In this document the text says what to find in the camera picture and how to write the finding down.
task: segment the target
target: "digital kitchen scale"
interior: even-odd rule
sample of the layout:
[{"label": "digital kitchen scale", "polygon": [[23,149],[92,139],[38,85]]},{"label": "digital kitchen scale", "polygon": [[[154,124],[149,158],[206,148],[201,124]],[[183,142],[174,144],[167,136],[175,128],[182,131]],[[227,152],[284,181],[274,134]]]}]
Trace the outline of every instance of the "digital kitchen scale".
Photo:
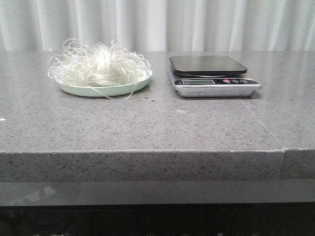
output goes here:
[{"label": "digital kitchen scale", "polygon": [[240,74],[247,72],[230,57],[170,57],[172,85],[182,97],[247,97],[261,85]]}]

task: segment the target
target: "round plate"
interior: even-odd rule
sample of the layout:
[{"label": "round plate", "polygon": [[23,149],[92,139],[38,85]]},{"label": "round plate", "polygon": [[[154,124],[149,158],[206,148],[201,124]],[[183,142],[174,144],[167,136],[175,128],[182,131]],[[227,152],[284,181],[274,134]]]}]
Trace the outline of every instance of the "round plate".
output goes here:
[{"label": "round plate", "polygon": [[110,86],[110,87],[80,87],[73,85],[64,85],[59,83],[61,89],[65,92],[83,96],[83,97],[104,97],[104,95],[112,97],[119,96],[131,93],[143,89],[149,82],[150,77],[152,76],[152,71],[149,72],[148,76],[142,76],[140,81],[138,82],[136,88],[135,84],[126,84],[126,85],[118,85],[118,86]]}]

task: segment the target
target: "curtain fold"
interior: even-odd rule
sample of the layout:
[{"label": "curtain fold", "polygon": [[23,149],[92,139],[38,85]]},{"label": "curtain fold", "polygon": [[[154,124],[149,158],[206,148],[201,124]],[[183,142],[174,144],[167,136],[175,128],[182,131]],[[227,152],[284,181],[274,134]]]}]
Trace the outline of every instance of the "curtain fold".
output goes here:
[{"label": "curtain fold", "polygon": [[0,0],[0,50],[314,51],[315,0]]}]

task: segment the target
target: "granite countertop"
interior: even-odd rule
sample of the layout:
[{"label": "granite countertop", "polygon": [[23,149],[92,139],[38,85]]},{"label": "granite countertop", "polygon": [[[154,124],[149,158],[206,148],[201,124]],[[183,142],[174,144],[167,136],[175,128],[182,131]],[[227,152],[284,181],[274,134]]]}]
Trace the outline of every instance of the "granite countertop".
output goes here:
[{"label": "granite countertop", "polygon": [[[230,56],[262,84],[247,98],[182,98],[169,56]],[[127,101],[63,92],[46,52],[0,53],[0,181],[315,177],[315,52],[144,53]]]}]

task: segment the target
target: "white plastic strands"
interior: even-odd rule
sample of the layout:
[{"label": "white plastic strands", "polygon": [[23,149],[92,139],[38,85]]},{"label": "white plastic strands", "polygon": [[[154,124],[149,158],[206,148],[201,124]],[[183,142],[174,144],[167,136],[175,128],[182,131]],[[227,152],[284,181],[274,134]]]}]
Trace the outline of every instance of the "white plastic strands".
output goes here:
[{"label": "white plastic strands", "polygon": [[151,72],[143,55],[126,51],[120,43],[107,47],[96,43],[92,47],[70,38],[62,50],[49,59],[48,76],[58,83],[70,86],[110,87],[135,84]]}]

